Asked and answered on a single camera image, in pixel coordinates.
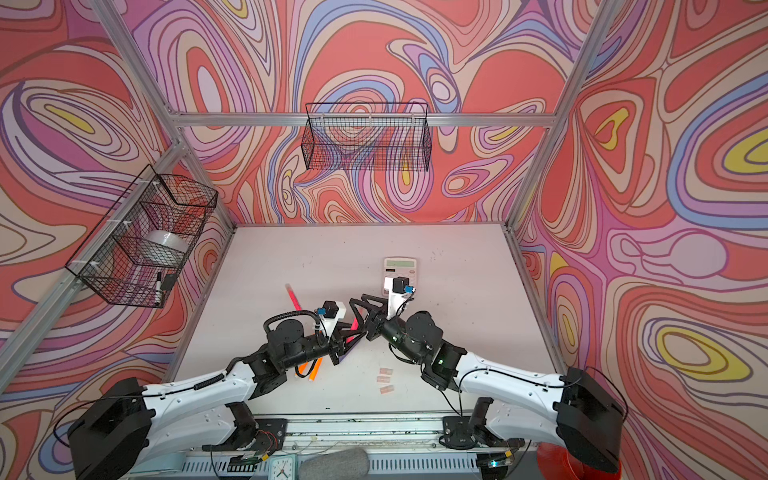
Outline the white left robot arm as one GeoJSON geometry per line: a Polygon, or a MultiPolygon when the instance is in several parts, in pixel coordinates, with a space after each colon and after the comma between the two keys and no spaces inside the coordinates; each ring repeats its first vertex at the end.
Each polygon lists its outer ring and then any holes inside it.
{"type": "Polygon", "coordinates": [[[257,351],[217,372],[177,383],[117,382],[67,430],[79,479],[119,479],[134,466],[182,450],[238,450],[259,431],[247,403],[279,388],[291,369],[324,356],[337,364],[362,335],[347,322],[307,336],[295,318],[268,330],[257,351]]]}

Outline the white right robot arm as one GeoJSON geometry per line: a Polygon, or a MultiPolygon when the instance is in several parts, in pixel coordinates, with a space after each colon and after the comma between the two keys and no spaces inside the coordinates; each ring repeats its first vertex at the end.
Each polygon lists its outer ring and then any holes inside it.
{"type": "Polygon", "coordinates": [[[487,446],[517,438],[559,445],[593,470],[619,473],[626,410],[588,371],[544,374],[487,360],[446,341],[426,310],[402,319],[405,304],[371,295],[349,302],[367,339],[386,340],[426,384],[476,395],[471,437],[487,446]]]}

